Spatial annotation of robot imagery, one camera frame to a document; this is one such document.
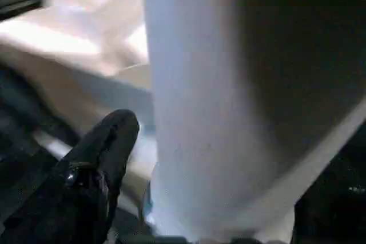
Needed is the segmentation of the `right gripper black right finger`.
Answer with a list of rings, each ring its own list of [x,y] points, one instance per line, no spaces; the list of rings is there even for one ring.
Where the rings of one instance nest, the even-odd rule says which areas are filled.
[[[365,243],[365,179],[323,172],[295,205],[294,243]]]

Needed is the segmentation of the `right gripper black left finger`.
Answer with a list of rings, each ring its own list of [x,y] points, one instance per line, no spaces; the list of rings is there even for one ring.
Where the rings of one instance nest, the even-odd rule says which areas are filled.
[[[95,125],[5,221],[2,243],[103,243],[140,126],[130,110]]]

